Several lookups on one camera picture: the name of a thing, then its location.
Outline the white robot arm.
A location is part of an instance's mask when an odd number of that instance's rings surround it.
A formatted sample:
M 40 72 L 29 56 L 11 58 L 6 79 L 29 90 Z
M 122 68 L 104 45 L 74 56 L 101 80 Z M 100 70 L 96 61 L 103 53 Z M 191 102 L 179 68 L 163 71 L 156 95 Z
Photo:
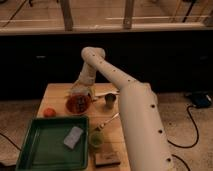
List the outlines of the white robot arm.
M 131 171 L 176 171 L 149 83 L 142 83 L 105 60 L 105 51 L 84 47 L 78 79 L 69 94 L 91 93 L 99 71 L 119 90 L 118 108 Z

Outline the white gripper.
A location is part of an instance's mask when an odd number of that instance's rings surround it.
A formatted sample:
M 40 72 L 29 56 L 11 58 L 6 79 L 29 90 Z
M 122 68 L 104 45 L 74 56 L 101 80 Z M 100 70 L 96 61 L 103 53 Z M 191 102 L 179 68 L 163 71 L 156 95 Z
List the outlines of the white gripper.
M 72 85 L 71 89 L 70 89 L 70 93 L 71 94 L 83 94 L 83 95 L 88 95 L 90 97 L 94 96 L 94 91 L 93 88 L 91 86 L 87 86 L 84 84 L 81 84 L 79 82 L 76 82 Z M 80 112 L 80 108 L 79 108 L 79 97 L 76 98 L 76 112 Z M 85 111 L 87 109 L 87 98 L 86 96 L 83 97 L 82 100 L 82 105 L 83 105 L 83 110 Z

